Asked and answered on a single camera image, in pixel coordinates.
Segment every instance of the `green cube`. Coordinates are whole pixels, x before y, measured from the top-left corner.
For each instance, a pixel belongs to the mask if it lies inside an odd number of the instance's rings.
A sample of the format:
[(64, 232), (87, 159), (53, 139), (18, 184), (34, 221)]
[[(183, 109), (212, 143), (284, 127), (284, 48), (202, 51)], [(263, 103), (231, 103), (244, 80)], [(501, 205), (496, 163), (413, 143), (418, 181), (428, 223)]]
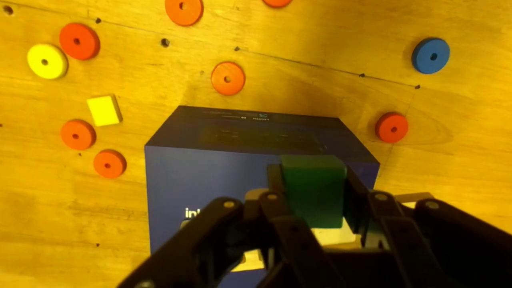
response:
[(295, 215), (309, 227), (341, 227), (348, 167), (335, 155), (284, 155), (284, 183)]

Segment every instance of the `dark blue box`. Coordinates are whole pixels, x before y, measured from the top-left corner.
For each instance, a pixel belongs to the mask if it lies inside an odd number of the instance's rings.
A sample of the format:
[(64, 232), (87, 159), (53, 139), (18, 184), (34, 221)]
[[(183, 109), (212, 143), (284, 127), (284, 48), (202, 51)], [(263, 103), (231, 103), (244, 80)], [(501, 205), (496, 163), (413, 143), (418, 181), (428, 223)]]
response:
[[(178, 107), (146, 144), (151, 250), (216, 197), (244, 200), (268, 187), (280, 155), (336, 155), (368, 189), (378, 160), (335, 117)], [(263, 271), (229, 274), (221, 287), (256, 287)]]

